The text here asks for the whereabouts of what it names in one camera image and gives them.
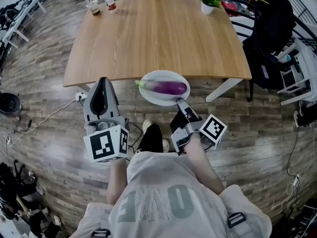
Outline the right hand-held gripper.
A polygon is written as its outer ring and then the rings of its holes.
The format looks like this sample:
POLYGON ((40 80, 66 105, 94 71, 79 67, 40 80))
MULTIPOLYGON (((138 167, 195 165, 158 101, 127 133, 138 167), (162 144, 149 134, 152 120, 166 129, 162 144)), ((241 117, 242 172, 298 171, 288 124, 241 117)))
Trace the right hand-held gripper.
POLYGON ((185 153, 184 147, 194 133, 200 135, 205 151, 216 149, 227 131, 227 126, 212 114, 207 119, 198 116, 183 98, 178 98, 176 103, 178 113, 170 123, 171 141, 176 153, 185 153))

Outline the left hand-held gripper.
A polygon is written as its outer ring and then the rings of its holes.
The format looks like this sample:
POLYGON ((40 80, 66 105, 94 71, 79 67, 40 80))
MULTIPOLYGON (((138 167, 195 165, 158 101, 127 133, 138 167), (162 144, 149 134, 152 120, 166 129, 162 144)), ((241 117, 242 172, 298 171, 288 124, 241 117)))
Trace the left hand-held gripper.
POLYGON ((83 139, 92 162, 110 162, 128 155, 129 131, 118 105, 112 82, 106 77, 87 94, 83 108, 87 135, 83 139))

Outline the white oval plate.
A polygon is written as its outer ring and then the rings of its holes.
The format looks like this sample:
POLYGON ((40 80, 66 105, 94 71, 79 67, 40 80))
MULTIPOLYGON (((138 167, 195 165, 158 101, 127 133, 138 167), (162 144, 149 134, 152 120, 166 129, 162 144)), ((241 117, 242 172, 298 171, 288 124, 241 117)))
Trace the white oval plate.
POLYGON ((169 70, 157 70, 152 71, 145 76, 141 80, 155 80, 155 81, 180 81, 187 85, 187 91, 182 95, 168 95, 168 94, 160 94, 152 91, 148 91, 145 89, 139 88, 141 95, 149 102, 159 106, 174 106, 176 105, 176 100, 178 98, 183 98, 186 100, 190 94, 190 86, 188 81, 176 72, 172 72, 169 70))

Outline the purple eggplant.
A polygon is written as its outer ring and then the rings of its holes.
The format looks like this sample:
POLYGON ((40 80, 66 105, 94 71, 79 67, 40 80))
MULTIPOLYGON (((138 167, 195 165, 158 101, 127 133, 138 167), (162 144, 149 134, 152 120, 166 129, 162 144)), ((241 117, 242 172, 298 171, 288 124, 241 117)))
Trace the purple eggplant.
POLYGON ((180 81, 136 80, 135 84, 142 89, 160 94, 182 95, 187 91, 187 85, 180 81))

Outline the person's right forearm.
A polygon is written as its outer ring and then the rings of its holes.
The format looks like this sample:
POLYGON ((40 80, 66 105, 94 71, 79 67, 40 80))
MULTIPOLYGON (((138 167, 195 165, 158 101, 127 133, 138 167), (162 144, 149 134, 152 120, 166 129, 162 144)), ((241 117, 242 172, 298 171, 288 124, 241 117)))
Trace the person's right forearm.
POLYGON ((185 145, 184 150, 198 181, 215 194, 221 194, 225 188, 207 158, 199 133, 191 134, 190 141, 185 145))

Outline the person's left forearm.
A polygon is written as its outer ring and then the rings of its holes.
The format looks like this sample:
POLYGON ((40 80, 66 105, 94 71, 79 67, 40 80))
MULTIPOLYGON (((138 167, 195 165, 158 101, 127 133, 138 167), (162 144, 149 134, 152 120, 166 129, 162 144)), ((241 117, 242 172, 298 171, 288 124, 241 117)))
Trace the person's left forearm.
POLYGON ((107 202, 114 206, 127 186, 126 158, 112 161, 109 183, 107 187, 107 202))

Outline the person's black trouser leg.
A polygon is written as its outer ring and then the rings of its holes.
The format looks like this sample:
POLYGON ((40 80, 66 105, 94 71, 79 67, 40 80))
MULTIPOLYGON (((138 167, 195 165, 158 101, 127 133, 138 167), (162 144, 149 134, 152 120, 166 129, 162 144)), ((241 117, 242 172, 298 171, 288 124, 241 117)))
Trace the person's black trouser leg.
POLYGON ((147 128, 137 150, 163 153, 162 133, 157 124, 152 124, 147 128))

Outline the black office chair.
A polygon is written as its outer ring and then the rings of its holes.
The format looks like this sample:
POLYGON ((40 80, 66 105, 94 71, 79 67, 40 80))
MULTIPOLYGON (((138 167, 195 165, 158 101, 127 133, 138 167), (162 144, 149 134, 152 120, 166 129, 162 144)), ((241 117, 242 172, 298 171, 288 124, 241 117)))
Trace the black office chair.
POLYGON ((295 53, 291 52, 290 60, 279 62, 277 57, 263 47, 256 32, 243 41, 243 50, 252 75, 252 79, 249 80, 248 102, 253 101, 255 84, 263 89, 281 90, 283 88, 281 73, 295 65, 295 53))

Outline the black round device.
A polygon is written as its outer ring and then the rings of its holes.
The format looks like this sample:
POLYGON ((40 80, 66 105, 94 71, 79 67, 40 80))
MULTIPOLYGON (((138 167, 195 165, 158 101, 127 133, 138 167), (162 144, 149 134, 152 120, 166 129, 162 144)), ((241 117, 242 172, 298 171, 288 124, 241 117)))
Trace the black round device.
POLYGON ((16 114, 20 110, 21 104, 18 96, 7 92, 0 93, 0 112, 16 114))

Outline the person's white printed shirt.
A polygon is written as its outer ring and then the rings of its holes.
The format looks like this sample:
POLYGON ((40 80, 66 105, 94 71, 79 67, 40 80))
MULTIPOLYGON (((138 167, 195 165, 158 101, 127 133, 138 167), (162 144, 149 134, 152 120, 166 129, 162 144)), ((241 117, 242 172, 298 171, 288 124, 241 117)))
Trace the person's white printed shirt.
POLYGON ((220 195, 202 185, 186 157, 141 152, 127 168, 128 184, 114 206, 89 203, 70 238, 92 238, 108 229, 111 238, 269 238, 270 218, 237 185, 220 195), (246 221, 230 228, 227 218, 246 221))

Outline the clear plastic cup with straw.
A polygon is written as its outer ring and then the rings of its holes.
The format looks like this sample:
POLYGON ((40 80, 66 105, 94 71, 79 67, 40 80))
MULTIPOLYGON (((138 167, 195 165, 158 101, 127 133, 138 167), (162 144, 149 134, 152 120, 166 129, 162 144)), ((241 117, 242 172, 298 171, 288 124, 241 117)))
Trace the clear plastic cup with straw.
POLYGON ((86 8, 91 11, 93 16, 100 14, 98 0, 89 0, 89 2, 86 5, 86 8))

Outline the clear plastic bottle red label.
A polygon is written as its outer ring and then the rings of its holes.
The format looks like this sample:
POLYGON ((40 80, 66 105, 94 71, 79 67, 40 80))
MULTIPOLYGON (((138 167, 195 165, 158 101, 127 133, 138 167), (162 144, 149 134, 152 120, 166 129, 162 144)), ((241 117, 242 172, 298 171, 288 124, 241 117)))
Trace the clear plastic bottle red label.
POLYGON ((115 4, 115 0, 105 0, 106 6, 111 13, 115 13, 117 8, 115 4))

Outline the white desk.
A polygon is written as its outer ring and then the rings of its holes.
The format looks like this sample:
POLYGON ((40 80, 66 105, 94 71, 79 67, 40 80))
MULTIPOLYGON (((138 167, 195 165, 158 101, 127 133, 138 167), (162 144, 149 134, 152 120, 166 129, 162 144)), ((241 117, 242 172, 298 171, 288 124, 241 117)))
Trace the white desk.
POLYGON ((10 44, 12 47, 19 49, 19 47, 10 40, 14 33, 21 37, 24 41, 30 41, 21 31, 19 31, 18 28, 22 24, 22 21, 25 19, 26 16, 30 18, 32 17, 30 11, 35 5, 37 5, 41 9, 43 14, 47 14, 46 9, 40 3, 40 0, 32 0, 28 6, 22 8, 22 10, 18 13, 17 18, 10 25, 10 28, 7 30, 6 34, 2 39, 5 44, 10 44))

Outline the black jacket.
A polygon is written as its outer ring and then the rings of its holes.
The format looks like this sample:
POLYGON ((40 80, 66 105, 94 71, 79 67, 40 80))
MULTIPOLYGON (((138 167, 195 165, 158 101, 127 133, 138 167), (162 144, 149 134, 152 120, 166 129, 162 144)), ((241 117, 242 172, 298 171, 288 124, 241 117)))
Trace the black jacket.
POLYGON ((289 0, 259 0, 255 5, 252 35, 262 51, 278 55, 292 37, 296 26, 289 0))

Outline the white frame rack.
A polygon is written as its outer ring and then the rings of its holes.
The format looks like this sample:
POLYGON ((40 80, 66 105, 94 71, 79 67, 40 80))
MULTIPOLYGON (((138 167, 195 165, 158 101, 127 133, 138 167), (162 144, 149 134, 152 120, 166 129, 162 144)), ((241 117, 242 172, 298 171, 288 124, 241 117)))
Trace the white frame rack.
POLYGON ((317 102, 317 55, 298 38, 277 56, 285 65, 291 62, 286 72, 281 72, 283 88, 278 93, 296 96, 280 102, 282 106, 296 101, 317 102))

